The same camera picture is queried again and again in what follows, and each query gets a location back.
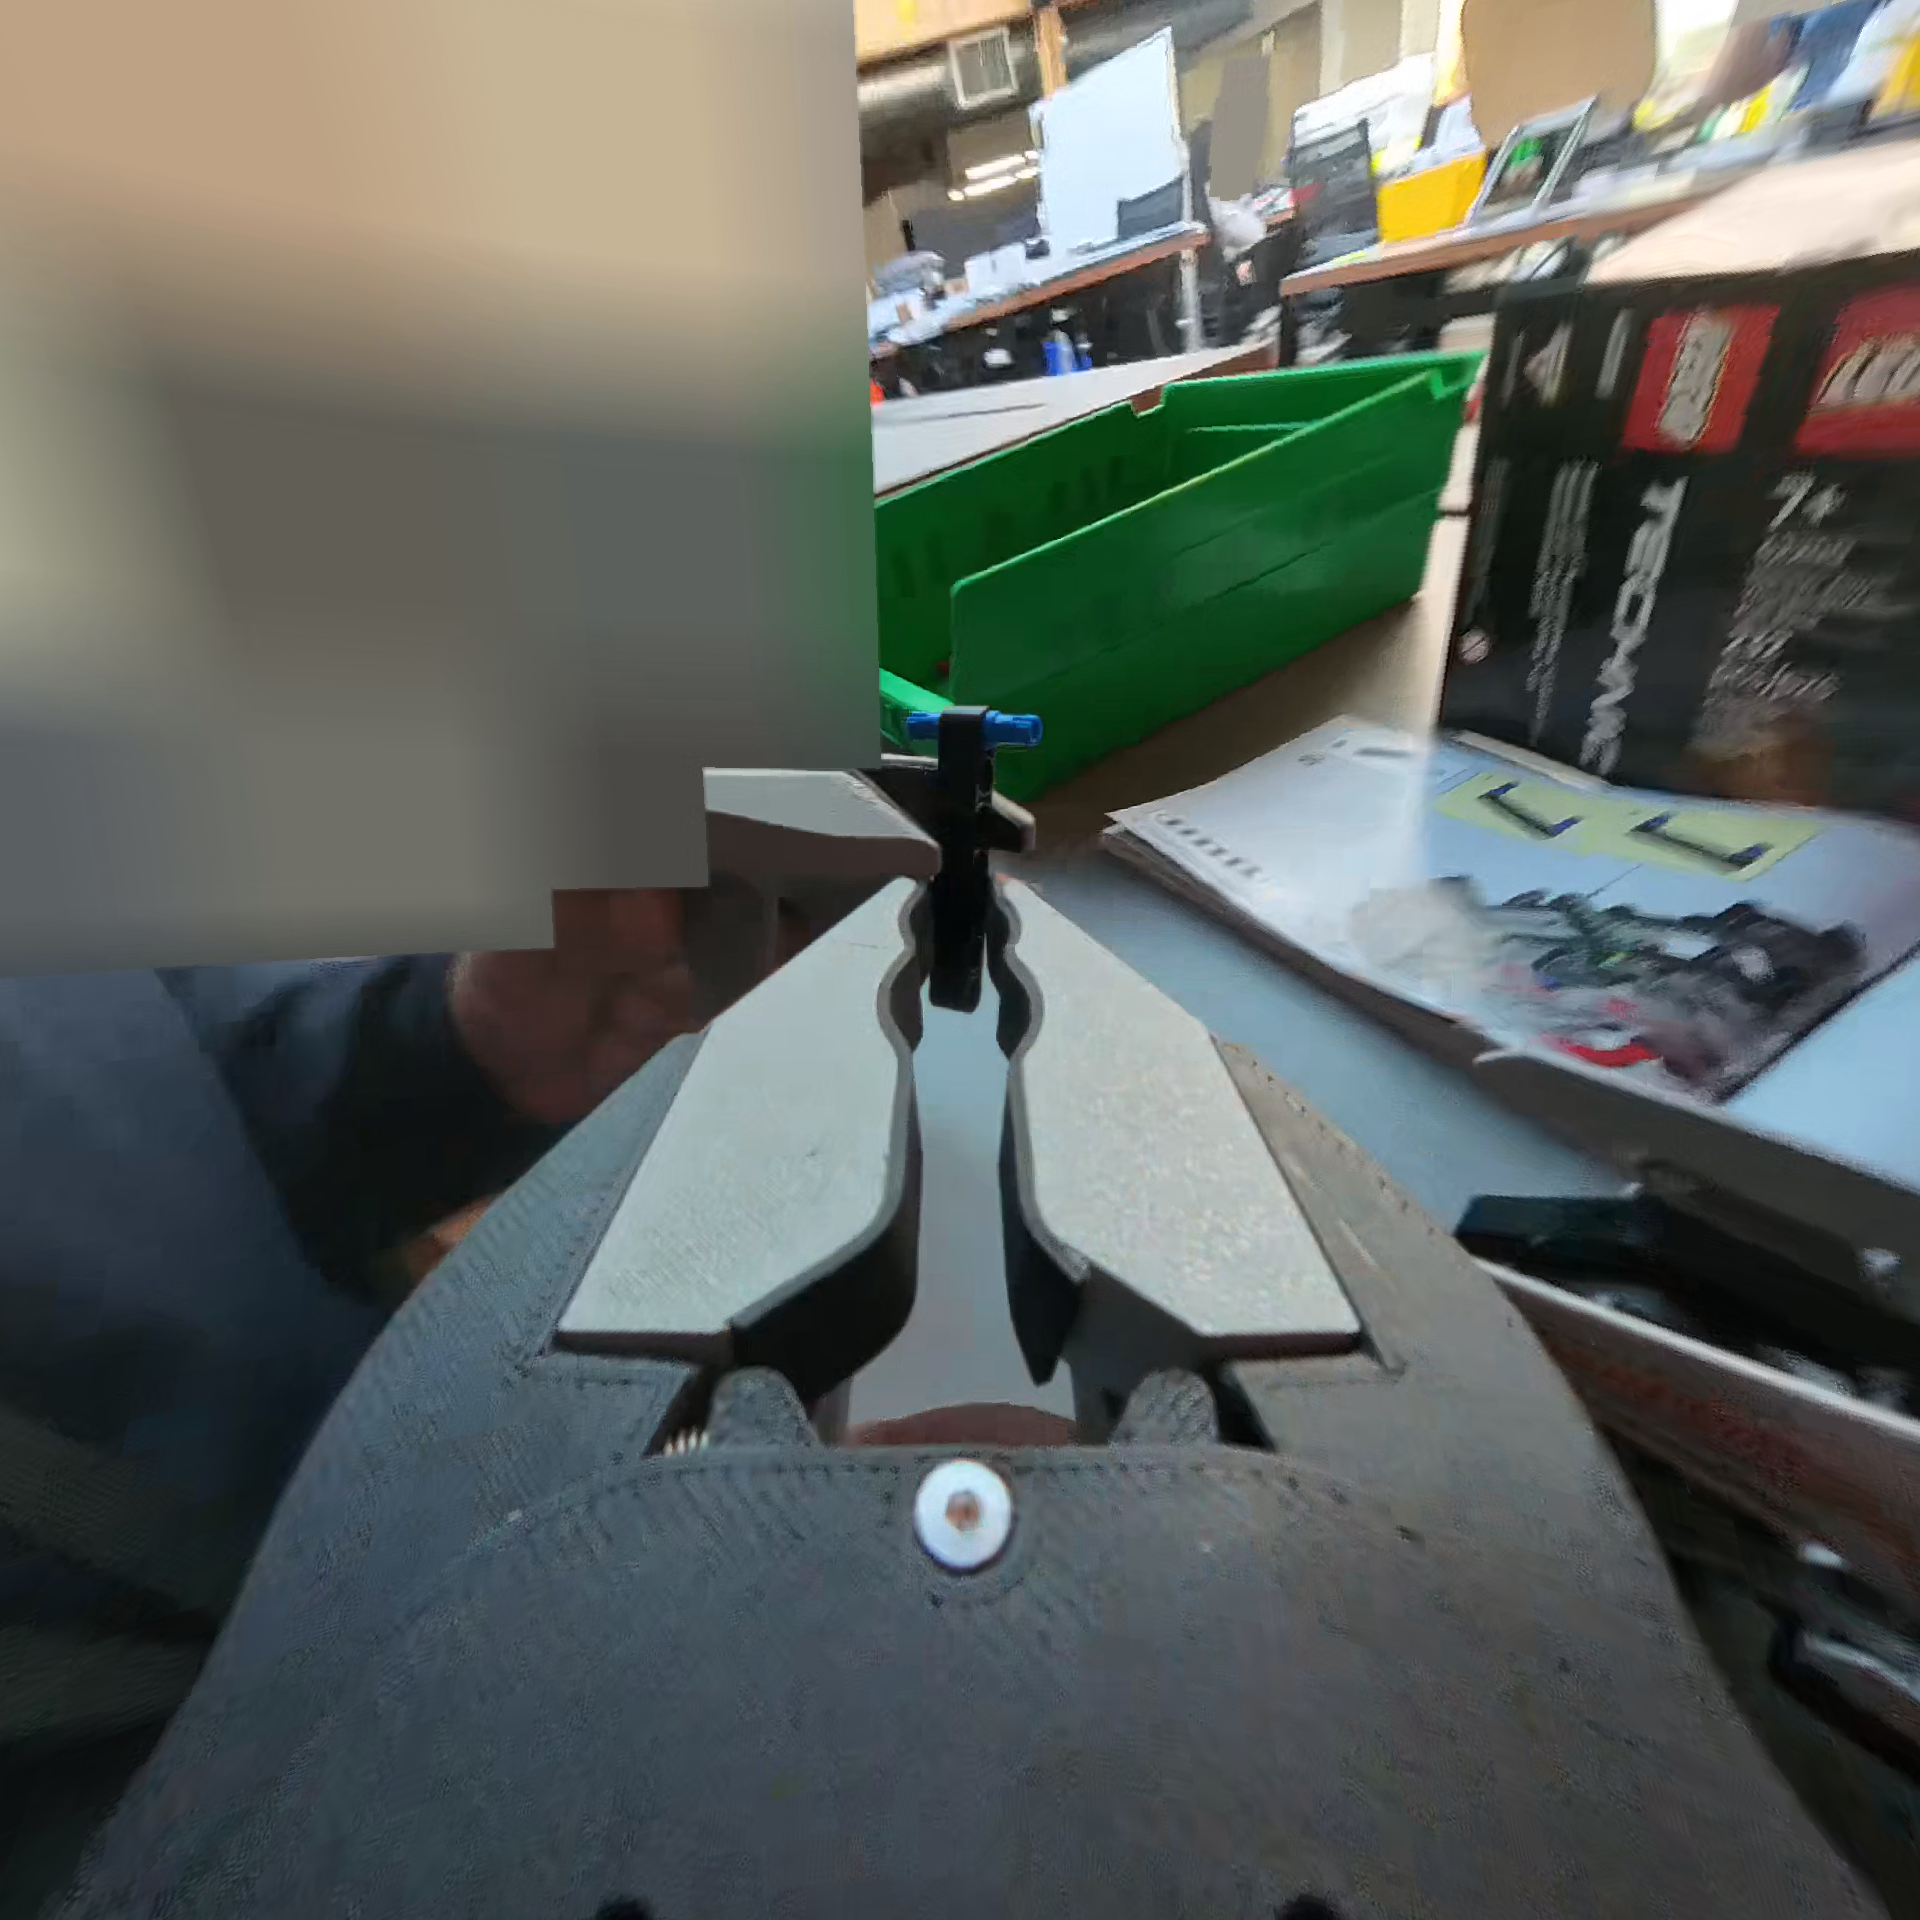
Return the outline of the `yellow bin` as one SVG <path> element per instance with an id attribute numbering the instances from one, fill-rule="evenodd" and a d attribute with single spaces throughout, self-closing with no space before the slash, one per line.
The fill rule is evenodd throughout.
<path id="1" fill-rule="evenodd" d="M 1433 166 L 1378 179 L 1379 243 L 1398 246 L 1461 228 L 1486 177 L 1486 148 L 1441 158 Z"/>

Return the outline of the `black lego set box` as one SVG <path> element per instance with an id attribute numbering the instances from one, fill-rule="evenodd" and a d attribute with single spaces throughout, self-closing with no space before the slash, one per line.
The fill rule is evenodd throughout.
<path id="1" fill-rule="evenodd" d="M 1504 296 L 1438 722 L 1917 827 L 1917 251 Z"/>

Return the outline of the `open laptop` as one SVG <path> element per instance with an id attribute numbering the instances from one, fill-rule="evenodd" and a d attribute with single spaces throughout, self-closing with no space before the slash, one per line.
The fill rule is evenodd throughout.
<path id="1" fill-rule="evenodd" d="M 1595 107 L 1599 99 L 1591 96 L 1567 109 L 1535 114 L 1505 131 L 1496 159 L 1486 166 L 1465 228 L 1514 223 L 1547 208 L 1581 148 Z"/>

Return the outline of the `lego instruction booklet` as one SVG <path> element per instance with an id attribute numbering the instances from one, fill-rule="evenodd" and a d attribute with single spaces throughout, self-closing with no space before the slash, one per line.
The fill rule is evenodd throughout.
<path id="1" fill-rule="evenodd" d="M 1351 717 L 1104 848 L 1627 1178 L 1917 1269 L 1917 831 Z"/>

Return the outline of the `person's left hand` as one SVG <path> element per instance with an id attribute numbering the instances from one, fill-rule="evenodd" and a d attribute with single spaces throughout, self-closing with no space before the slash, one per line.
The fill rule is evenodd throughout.
<path id="1" fill-rule="evenodd" d="M 453 1034 L 524 1119 L 590 1113 L 698 1024 L 681 890 L 557 890 L 544 948 L 464 952 L 447 968 Z"/>

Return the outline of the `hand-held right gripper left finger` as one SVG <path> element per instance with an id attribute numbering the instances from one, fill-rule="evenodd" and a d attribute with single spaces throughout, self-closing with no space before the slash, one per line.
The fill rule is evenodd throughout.
<path id="1" fill-rule="evenodd" d="M 771 1368 L 834 1406 L 918 1286 L 925 887 L 888 883 L 716 1015 L 555 1343 Z"/>

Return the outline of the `person's navy clothing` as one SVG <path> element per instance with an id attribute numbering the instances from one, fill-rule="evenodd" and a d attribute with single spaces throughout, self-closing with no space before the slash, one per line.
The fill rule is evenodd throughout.
<path id="1" fill-rule="evenodd" d="M 173 1715 L 387 1309 L 302 1258 L 159 972 L 2 982 L 2 1915 Z"/>

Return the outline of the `white board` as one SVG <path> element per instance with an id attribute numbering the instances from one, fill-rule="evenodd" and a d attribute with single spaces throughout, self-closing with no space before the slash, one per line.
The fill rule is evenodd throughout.
<path id="1" fill-rule="evenodd" d="M 1188 141 L 1171 29 L 1031 104 L 1038 222 L 1053 256 L 1188 228 Z"/>

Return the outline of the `wooden table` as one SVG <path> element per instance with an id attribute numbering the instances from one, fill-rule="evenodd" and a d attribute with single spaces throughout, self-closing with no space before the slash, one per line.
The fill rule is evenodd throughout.
<path id="1" fill-rule="evenodd" d="M 1379 240 L 1368 250 L 1346 251 L 1336 260 L 1287 275 L 1281 279 L 1281 299 L 1295 302 L 1326 291 L 1346 291 L 1364 284 L 1452 275 L 1483 260 L 1501 260 L 1522 250 L 1557 246 L 1563 240 L 1627 239 L 1666 223 L 1669 219 L 1704 205 L 1715 194 L 1725 194 L 1745 179 L 1795 172 L 1808 163 L 1859 158 L 1876 148 L 1893 148 L 1900 158 L 1915 155 L 1917 120 L 1907 117 L 1883 128 L 1868 128 L 1864 138 L 1837 148 L 1777 148 L 1770 158 L 1742 166 L 1726 163 L 1714 167 L 1691 167 L 1686 174 L 1661 177 L 1651 184 L 1631 184 L 1571 205 L 1550 205 L 1542 212 L 1522 212 L 1493 223 L 1458 223 L 1437 235 L 1420 235 L 1409 240 Z"/>

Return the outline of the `green plastic bin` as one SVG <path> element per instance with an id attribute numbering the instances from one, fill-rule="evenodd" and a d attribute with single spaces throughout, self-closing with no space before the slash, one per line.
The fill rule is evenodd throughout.
<path id="1" fill-rule="evenodd" d="M 1482 356 L 1176 380 L 876 502 L 880 717 L 1037 713 L 1027 801 L 1410 603 Z"/>

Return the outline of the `cardboard box of lego pieces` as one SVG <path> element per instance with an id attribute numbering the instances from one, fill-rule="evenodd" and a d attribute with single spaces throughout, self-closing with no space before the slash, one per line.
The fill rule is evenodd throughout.
<path id="1" fill-rule="evenodd" d="M 1634 1460 L 1669 1551 L 1773 1617 L 1770 1683 L 1917 1781 L 1917 1297 L 1739 1204 L 1477 1195 L 1456 1230 Z"/>

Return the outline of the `long office desk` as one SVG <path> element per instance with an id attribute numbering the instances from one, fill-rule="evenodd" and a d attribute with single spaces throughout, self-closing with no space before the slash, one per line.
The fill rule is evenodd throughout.
<path id="1" fill-rule="evenodd" d="M 1074 256 L 1067 272 L 1024 279 L 992 293 L 961 291 L 904 323 L 876 334 L 867 347 L 870 366 L 899 359 L 904 351 L 968 334 L 983 326 L 1002 326 L 1037 312 L 1067 312 L 1094 293 L 1107 293 L 1142 275 L 1156 275 L 1167 263 L 1188 263 L 1211 243 L 1203 223 L 1164 228 L 1125 246 Z"/>

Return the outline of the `black lego beam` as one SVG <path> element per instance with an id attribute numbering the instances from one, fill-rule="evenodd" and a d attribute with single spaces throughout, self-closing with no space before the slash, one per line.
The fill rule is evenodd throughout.
<path id="1" fill-rule="evenodd" d="M 983 996 L 988 919 L 997 905 L 992 862 L 971 848 L 971 806 L 976 793 L 997 793 L 997 754 L 1038 747 L 1045 722 L 1031 712 L 1000 709 L 909 712 L 904 738 L 934 747 L 929 822 L 941 871 L 932 883 L 926 994 L 950 1013 L 971 1013 Z"/>

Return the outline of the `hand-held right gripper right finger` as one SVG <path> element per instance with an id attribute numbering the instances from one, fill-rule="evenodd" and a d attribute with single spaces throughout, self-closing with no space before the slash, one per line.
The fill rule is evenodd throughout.
<path id="1" fill-rule="evenodd" d="M 1037 1382 L 1116 1427 L 1161 1371 L 1361 1350 L 1361 1315 L 1211 1034 L 1024 883 L 992 923 L 1006 1290 Z"/>

